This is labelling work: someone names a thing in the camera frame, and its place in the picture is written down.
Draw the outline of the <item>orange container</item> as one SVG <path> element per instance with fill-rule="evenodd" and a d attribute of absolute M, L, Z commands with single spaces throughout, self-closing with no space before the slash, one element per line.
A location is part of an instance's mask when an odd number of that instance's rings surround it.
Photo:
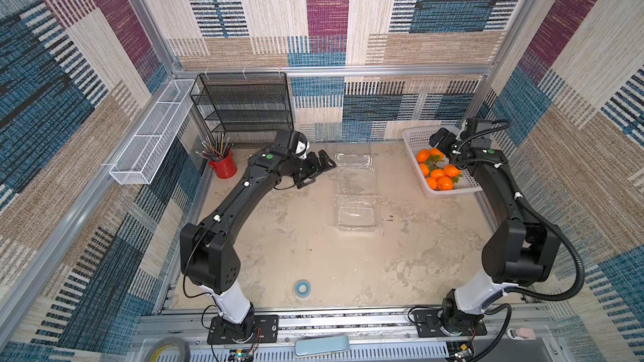
<path fill-rule="evenodd" d="M 442 178 L 442 177 L 445 177 L 445 176 L 446 176 L 446 174 L 445 174 L 445 172 L 444 172 L 444 170 L 443 170 L 443 169 L 434 169 L 434 170 L 432 170 L 432 171 L 430 172 L 430 175 L 429 175 L 429 176 L 430 176 L 431 178 L 433 178 L 433 179 L 438 180 L 438 179 L 440 179 L 440 178 Z"/>
<path fill-rule="evenodd" d="M 428 177 L 430 175 L 429 167 L 426 164 L 419 164 L 419 168 L 424 177 Z"/>
<path fill-rule="evenodd" d="M 437 179 L 437 188 L 440 191 L 453 190 L 454 181 L 449 176 L 442 176 Z"/>
<path fill-rule="evenodd" d="M 457 167 L 455 167 L 452 164 L 447 164 L 443 168 L 443 171 L 444 171 L 444 174 L 446 176 L 450 177 L 450 178 L 456 178 L 456 177 L 459 177 L 461 175 L 461 170 L 458 169 Z"/>
<path fill-rule="evenodd" d="M 430 189 L 432 190 L 438 189 L 438 182 L 435 178 L 427 177 L 425 180 Z"/>

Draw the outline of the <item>clear clamshell container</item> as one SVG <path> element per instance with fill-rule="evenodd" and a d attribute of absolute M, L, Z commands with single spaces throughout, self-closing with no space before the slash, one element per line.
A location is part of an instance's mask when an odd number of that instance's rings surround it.
<path fill-rule="evenodd" d="M 337 153 L 335 158 L 339 168 L 372 169 L 372 156 L 370 154 Z"/>
<path fill-rule="evenodd" d="M 335 190 L 336 227 L 342 231 L 375 231 L 379 223 L 376 172 L 340 168 Z"/>

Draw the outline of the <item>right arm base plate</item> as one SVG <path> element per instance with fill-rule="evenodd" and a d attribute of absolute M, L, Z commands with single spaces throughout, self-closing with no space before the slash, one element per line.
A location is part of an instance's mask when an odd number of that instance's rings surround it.
<path fill-rule="evenodd" d="M 487 335 L 482 315 L 456 313 L 449 316 L 441 308 L 414 307 L 408 311 L 408 318 L 416 327 L 419 338 L 472 337 Z"/>

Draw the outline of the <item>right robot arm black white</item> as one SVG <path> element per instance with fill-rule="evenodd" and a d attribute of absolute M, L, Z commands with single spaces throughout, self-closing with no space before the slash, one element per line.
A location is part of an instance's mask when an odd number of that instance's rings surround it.
<path fill-rule="evenodd" d="M 465 170 L 481 187 L 491 204 L 498 227 L 481 253 L 481 270 L 444 298 L 438 319 L 447 335 L 467 333 L 493 303 L 510 293 L 547 302 L 563 302 L 576 296 L 585 283 L 585 265 L 572 241 L 555 224 L 531 206 L 513 176 L 507 156 L 491 146 L 492 135 L 513 124 L 506 119 L 466 120 L 460 133 L 441 127 L 429 139 L 447 157 L 449 165 Z M 575 280 L 561 293 L 531 290 L 545 282 L 558 251 L 564 247 L 575 267 Z"/>

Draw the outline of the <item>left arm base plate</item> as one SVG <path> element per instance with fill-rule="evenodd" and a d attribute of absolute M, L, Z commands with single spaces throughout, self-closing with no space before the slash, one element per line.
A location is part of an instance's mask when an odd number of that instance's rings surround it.
<path fill-rule="evenodd" d="M 216 316 L 211 320 L 206 342 L 208 345 L 272 344 L 277 342 L 278 328 L 279 316 L 276 314 L 251 315 L 241 323 L 231 323 Z"/>

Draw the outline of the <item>orange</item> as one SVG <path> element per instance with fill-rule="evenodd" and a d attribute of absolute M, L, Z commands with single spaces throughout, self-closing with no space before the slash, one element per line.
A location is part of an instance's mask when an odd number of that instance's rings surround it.
<path fill-rule="evenodd" d="M 418 164 L 424 164 L 429 160 L 430 156 L 431 152 L 427 149 L 423 149 L 417 154 L 416 161 Z"/>
<path fill-rule="evenodd" d="M 439 149 L 437 149 L 437 148 L 431 148 L 429 150 L 429 153 L 430 153 L 431 156 L 436 157 L 437 159 L 443 159 L 444 158 L 444 154 L 442 152 L 440 152 Z"/>

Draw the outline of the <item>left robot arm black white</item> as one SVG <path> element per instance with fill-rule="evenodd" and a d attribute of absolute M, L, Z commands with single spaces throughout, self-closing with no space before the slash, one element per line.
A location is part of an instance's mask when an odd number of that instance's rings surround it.
<path fill-rule="evenodd" d="M 199 224 L 182 228 L 181 273 L 218 308 L 219 314 L 209 327 L 213 335 L 242 342 L 258 333 L 254 306 L 237 282 L 241 260 L 234 248 L 250 214 L 284 178 L 293 179 L 293 186 L 302 189 L 336 167 L 324 150 L 310 150 L 305 134 L 279 130 L 273 143 L 248 159 L 241 179 L 223 202 Z"/>

